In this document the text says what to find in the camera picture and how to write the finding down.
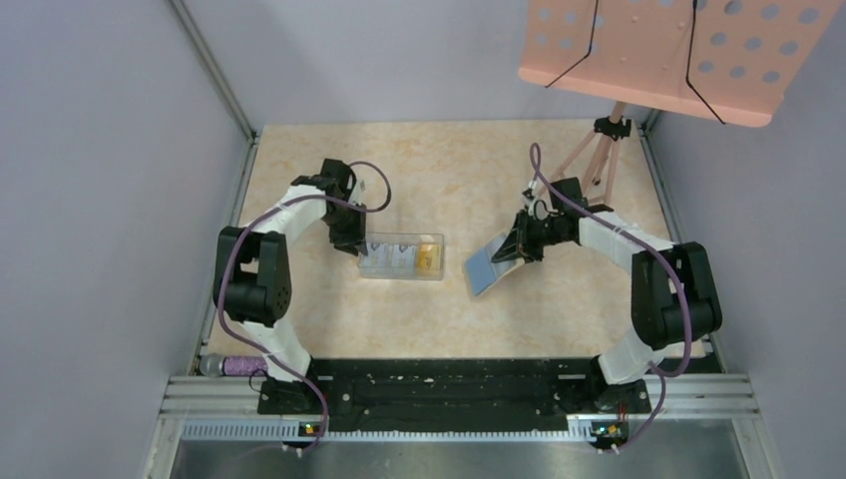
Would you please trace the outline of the purple glitter microphone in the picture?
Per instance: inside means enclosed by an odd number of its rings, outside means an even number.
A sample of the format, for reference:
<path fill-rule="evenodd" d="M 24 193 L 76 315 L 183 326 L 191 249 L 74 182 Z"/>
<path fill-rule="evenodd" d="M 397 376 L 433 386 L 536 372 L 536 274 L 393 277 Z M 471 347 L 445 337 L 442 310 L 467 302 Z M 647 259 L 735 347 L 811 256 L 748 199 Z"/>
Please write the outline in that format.
<path fill-rule="evenodd" d="M 208 354 L 200 359 L 198 371 L 206 377 L 247 377 L 267 371 L 267 364 L 260 356 Z"/>

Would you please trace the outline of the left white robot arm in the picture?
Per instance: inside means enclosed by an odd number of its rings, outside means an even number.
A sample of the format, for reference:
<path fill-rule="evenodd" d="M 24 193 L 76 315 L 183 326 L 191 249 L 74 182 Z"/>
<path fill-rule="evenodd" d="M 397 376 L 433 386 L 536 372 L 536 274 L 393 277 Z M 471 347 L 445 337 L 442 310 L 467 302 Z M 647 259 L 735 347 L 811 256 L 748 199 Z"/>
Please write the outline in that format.
<path fill-rule="evenodd" d="M 272 392 L 296 412 L 318 403 L 319 385 L 307 377 L 311 356 L 286 314 L 293 286 L 289 249 L 314 223 L 328 227 L 332 247 L 365 252 L 363 186 L 350 164 L 326 159 L 318 173 L 299 176 L 282 198 L 247 226 L 226 227 L 217 237 L 212 300 L 221 322 L 237 322 L 237 340 L 265 358 Z"/>

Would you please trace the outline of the clear plastic card tray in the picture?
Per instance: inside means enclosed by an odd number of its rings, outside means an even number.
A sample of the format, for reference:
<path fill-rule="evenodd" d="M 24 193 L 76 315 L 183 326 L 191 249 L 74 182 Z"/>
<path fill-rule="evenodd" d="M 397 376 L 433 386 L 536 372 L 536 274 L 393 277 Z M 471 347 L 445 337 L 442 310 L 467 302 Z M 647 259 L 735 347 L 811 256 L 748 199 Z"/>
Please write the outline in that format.
<path fill-rule="evenodd" d="M 445 239 L 441 234 L 368 233 L 358 259 L 368 279 L 441 280 Z"/>

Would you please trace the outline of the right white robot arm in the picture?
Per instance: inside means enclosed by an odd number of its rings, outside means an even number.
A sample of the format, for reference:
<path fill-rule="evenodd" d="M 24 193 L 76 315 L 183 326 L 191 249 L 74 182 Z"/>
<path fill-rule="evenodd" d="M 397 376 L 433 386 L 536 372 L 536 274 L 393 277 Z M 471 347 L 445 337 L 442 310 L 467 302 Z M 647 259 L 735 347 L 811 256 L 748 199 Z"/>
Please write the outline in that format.
<path fill-rule="evenodd" d="M 594 357 L 584 397 L 611 411 L 648 372 L 662 378 L 686 372 L 693 343 L 719 329 L 722 312 L 703 245 L 647 234 L 606 205 L 589 205 L 576 179 L 551 184 L 543 201 L 525 191 L 511 228 L 466 264 L 482 273 L 471 282 L 480 295 L 512 270 L 543 259 L 546 247 L 572 242 L 611 260 L 631 277 L 631 328 Z"/>

